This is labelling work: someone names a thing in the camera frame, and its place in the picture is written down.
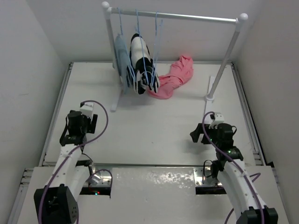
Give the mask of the blue wire hanger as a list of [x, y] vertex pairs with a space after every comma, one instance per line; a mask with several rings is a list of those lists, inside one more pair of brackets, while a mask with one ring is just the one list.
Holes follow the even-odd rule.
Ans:
[[155, 14], [155, 39], [154, 39], [154, 50], [153, 50], [153, 67], [152, 67], [152, 73], [151, 73], [151, 85], [154, 86], [154, 79], [155, 79], [155, 66], [157, 64], [157, 54], [158, 54], [158, 24], [157, 24], [157, 15], [158, 11], [156, 11]]

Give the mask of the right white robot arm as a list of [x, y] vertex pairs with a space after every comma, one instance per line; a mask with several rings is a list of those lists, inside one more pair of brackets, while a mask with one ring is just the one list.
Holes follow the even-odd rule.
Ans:
[[212, 162], [212, 177], [222, 183], [238, 224], [276, 224], [278, 213], [262, 200], [245, 169], [241, 151], [234, 145], [235, 127], [221, 123], [214, 127], [199, 123], [190, 133], [193, 142], [213, 145], [217, 159]]

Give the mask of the pink t shirt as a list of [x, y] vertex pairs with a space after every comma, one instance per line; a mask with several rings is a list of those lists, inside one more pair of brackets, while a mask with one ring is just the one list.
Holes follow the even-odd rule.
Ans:
[[166, 75], [160, 76], [158, 92], [148, 91], [148, 94], [157, 99], [169, 99], [174, 91], [186, 84], [193, 77], [193, 59], [190, 56], [182, 55], [171, 66]]

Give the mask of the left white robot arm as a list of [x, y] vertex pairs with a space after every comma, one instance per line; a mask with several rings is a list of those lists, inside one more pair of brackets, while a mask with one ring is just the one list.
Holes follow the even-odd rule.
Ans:
[[80, 161], [86, 135], [94, 133], [98, 116], [71, 110], [59, 139], [59, 158], [49, 180], [34, 193], [38, 223], [73, 224], [78, 221], [78, 196], [90, 176], [90, 160]]

